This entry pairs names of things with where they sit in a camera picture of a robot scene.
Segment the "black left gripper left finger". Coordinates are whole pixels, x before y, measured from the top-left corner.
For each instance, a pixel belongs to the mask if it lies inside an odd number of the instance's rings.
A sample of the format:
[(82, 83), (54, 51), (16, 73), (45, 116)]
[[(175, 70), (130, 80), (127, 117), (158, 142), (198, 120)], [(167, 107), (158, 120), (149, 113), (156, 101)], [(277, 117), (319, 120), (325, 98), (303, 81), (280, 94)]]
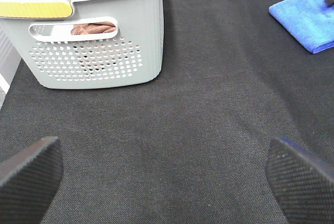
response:
[(63, 178), (61, 142), (49, 136), (1, 163), (1, 223), (40, 223)]

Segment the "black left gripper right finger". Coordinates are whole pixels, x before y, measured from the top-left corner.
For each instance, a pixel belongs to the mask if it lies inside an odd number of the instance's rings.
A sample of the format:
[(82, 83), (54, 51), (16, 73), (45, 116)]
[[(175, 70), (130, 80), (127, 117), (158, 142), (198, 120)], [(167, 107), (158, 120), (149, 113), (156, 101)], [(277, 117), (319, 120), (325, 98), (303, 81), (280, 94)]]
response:
[(290, 139), (271, 140), (266, 178), (289, 223), (333, 223), (333, 166)]

